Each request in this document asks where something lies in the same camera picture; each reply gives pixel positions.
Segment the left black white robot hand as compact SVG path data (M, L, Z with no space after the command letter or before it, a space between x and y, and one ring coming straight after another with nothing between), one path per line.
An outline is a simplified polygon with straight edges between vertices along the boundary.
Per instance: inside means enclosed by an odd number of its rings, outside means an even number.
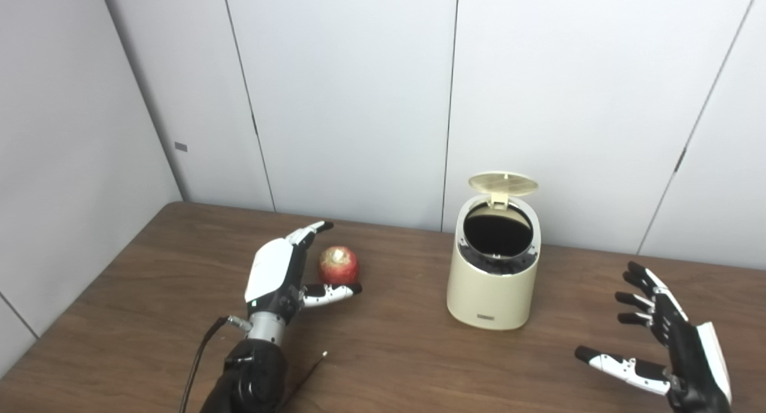
M308 250L317 234L333 226L320 220L257 250L244 293L252 327L268 321L286 326L303 308L328 306L362 293L361 283L303 284Z

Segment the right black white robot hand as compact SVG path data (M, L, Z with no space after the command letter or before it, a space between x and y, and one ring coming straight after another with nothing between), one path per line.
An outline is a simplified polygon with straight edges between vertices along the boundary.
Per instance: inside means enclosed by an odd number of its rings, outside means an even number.
M648 328L667 349L670 364L584 345L575 348L575 358L628 385L665 397L674 412L730 412L731 381L714 324L692 324L670 288L645 266L627 263L623 278L642 294L615 293L616 301L637 308L637 312L618 314L618 322Z

